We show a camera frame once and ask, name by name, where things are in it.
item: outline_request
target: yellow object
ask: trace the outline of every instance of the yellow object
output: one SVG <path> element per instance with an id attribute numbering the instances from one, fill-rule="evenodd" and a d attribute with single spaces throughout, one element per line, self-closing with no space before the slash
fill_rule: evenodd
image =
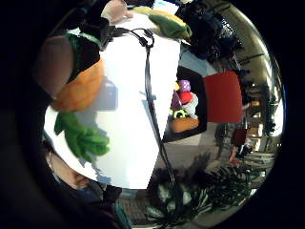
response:
<path id="1" fill-rule="evenodd" d="M 51 106 L 58 112 L 78 112 L 88 108 L 96 98 L 104 78 L 102 59 L 65 85 Z"/>
<path id="2" fill-rule="evenodd" d="M 150 20 L 159 28 L 161 35 L 172 39 L 189 39 L 192 36 L 191 28 L 179 17 L 162 10 L 153 10 L 148 7 L 137 7 L 134 12 L 148 15 Z"/>
<path id="3" fill-rule="evenodd" d="M 146 14 L 146 15 L 165 16 L 169 19 L 172 19 L 174 22 L 178 23 L 180 26 L 185 26 L 186 25 L 186 23 L 182 19 L 180 19 L 176 15 L 173 15 L 173 14 L 171 14 L 169 12 L 166 12 L 166 11 L 153 10 L 149 7 L 136 7 L 136 8 L 133 8 L 133 11 L 138 12 L 138 13 L 142 13 L 142 14 Z"/>
<path id="4" fill-rule="evenodd" d="M 178 91 L 178 90 L 180 89 L 180 86 L 179 86 L 179 84 L 178 84 L 177 82 L 174 82 L 173 89 L 174 89 L 175 91 Z"/>

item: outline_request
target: plant leaf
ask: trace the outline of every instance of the plant leaf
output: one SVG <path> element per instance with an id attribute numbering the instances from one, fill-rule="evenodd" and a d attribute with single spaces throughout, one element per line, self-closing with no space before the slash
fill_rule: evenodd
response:
<path id="1" fill-rule="evenodd" d="M 158 222 L 158 219 L 156 218 L 146 217 L 146 219 L 152 223 Z"/>
<path id="2" fill-rule="evenodd" d="M 165 217 L 164 213 L 161 210 L 151 206 L 147 207 L 147 215 L 148 217 L 155 219 L 162 219 Z"/>
<path id="3" fill-rule="evenodd" d="M 208 198 L 209 198 L 209 195 L 206 193 L 206 192 L 203 192 L 204 193 L 204 198 L 202 199 L 200 199 L 200 204 L 199 204 L 199 207 L 202 207 L 205 203 L 206 203 L 206 201 L 208 200 Z"/>
<path id="4" fill-rule="evenodd" d="M 217 178 L 218 177 L 218 173 L 210 171 L 210 174 L 212 177 Z"/>
<path id="5" fill-rule="evenodd" d="M 81 157 L 82 156 L 82 148 L 78 144 L 77 134 L 74 133 L 74 132 L 66 130 L 65 131 L 65 139 L 67 141 L 67 144 L 68 144 L 70 150 L 73 152 L 73 154 L 76 157 Z"/>
<path id="6" fill-rule="evenodd" d="M 158 197 L 162 202 L 166 202 L 167 199 L 171 198 L 170 189 L 165 187 L 163 184 L 158 185 Z"/>
<path id="7" fill-rule="evenodd" d="M 180 188 L 181 188 L 181 190 L 182 190 L 183 192 L 189 192 L 189 189 L 188 189 L 188 187 L 187 187 L 186 184 L 184 184 L 184 183 L 179 183 L 179 186 L 180 186 Z"/>
<path id="8" fill-rule="evenodd" d="M 69 130 L 78 135 L 86 134 L 88 128 L 78 122 L 75 113 L 59 113 L 57 116 L 60 116 L 61 125 L 65 131 Z"/>
<path id="9" fill-rule="evenodd" d="M 199 196 L 199 202 L 201 202 L 201 199 L 203 199 L 203 195 L 204 195 L 205 191 L 203 189 L 201 189 L 201 192 L 200 192 L 200 196 Z"/>
<path id="10" fill-rule="evenodd" d="M 86 151 L 97 156 L 102 156 L 109 151 L 109 148 L 106 145 L 84 142 L 82 140 L 79 140 L 79 143 Z"/>
<path id="11" fill-rule="evenodd" d="M 102 136 L 100 134 L 96 135 L 81 135 L 80 140 L 85 141 L 86 143 L 98 143 L 107 145 L 109 143 L 109 138 Z"/>
<path id="12" fill-rule="evenodd" d="M 169 213 L 172 212 L 175 209 L 175 202 L 173 200 L 170 201 L 166 208 L 167 208 Z"/>
<path id="13" fill-rule="evenodd" d="M 64 127 L 62 124 L 62 120 L 60 118 L 60 115 L 57 114 L 55 125 L 54 125 L 54 132 L 56 133 L 56 135 L 59 135 L 63 130 L 64 130 Z"/>
<path id="14" fill-rule="evenodd" d="M 208 205 L 206 205 L 205 207 L 203 207 L 203 208 L 200 208 L 199 210 L 198 210 L 198 215 L 199 214 L 202 214 L 202 213 L 205 213 L 205 212 L 209 212 L 211 209 L 212 209 L 212 204 L 210 203 L 210 204 L 208 204 Z"/>
<path id="15" fill-rule="evenodd" d="M 81 151 L 81 156 L 87 160 L 89 163 L 92 163 L 92 158 L 86 153 L 86 149 L 84 149 L 82 146 L 80 146 L 82 151 Z"/>
<path id="16" fill-rule="evenodd" d="M 183 198 L 182 198 L 182 203 L 183 205 L 187 205 L 189 202 L 191 202 L 192 196 L 188 192 L 183 192 Z"/>

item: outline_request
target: floor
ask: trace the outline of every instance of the floor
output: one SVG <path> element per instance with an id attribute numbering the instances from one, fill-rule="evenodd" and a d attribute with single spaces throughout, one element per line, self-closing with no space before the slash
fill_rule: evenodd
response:
<path id="1" fill-rule="evenodd" d="M 214 63 L 213 66 L 206 60 L 198 60 L 188 51 L 181 50 L 180 65 L 190 68 L 203 76 L 222 72 L 224 69 L 219 68 L 221 63 Z M 205 169 L 211 171 L 219 164 L 228 162 L 230 157 L 230 144 L 216 142 L 215 132 L 218 123 L 208 123 L 207 131 L 191 137 L 184 138 L 175 142 L 166 143 L 165 147 L 167 150 L 169 161 L 171 162 L 174 169 L 184 170 L 187 168 L 192 169 Z M 228 136 L 232 134 L 234 126 L 231 126 L 228 130 Z M 159 156 L 155 162 L 154 168 L 165 168 L 165 165 Z M 145 199 L 145 190 L 140 190 L 136 197 L 133 198 L 120 198 L 118 202 L 124 208 L 126 214 L 132 220 L 134 228 L 150 228 L 149 223 L 145 218 L 145 210 L 148 206 L 148 202 Z M 218 213 L 218 214 L 206 214 L 201 218 L 204 220 L 195 220 L 191 224 L 186 225 L 183 228 L 209 228 L 215 224 L 218 224 L 223 219 L 230 216 L 237 208 L 230 211 Z"/>

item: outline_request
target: table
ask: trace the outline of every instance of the table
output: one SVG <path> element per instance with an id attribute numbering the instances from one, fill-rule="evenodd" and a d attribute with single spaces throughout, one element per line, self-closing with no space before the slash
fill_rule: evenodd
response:
<path id="1" fill-rule="evenodd" d="M 155 29 L 146 15 L 137 13 L 117 27 Z M 154 38 L 150 59 L 152 93 L 163 133 L 176 80 L 180 42 L 159 35 Z M 146 189 L 158 155 L 145 95 L 146 51 L 134 36 L 124 35 L 114 38 L 100 55 L 105 63 L 100 93 L 87 110 L 75 114 L 82 124 L 96 127 L 101 135 L 108 136 L 111 150 L 93 163 L 75 157 L 64 134 L 55 135 L 53 131 L 57 112 L 52 108 L 46 112 L 45 132 L 55 151 L 76 172 L 113 186 Z"/>

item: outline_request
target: potted plant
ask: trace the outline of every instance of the potted plant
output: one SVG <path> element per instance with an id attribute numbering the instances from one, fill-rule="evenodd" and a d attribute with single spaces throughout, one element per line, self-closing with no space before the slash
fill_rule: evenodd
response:
<path id="1" fill-rule="evenodd" d="M 174 228 L 212 209 L 205 189 L 196 184 L 182 182 L 181 177 L 178 177 L 173 186 L 164 177 L 159 177 L 162 182 L 153 180 L 149 186 L 148 198 L 151 205 L 147 208 L 147 220 L 155 226 Z"/>
<path id="2" fill-rule="evenodd" d="M 207 190 L 213 204 L 212 211 L 225 211 L 239 206 L 251 195 L 252 183 L 260 171 L 250 166 L 220 167 L 216 172 L 197 172 L 193 180 Z"/>

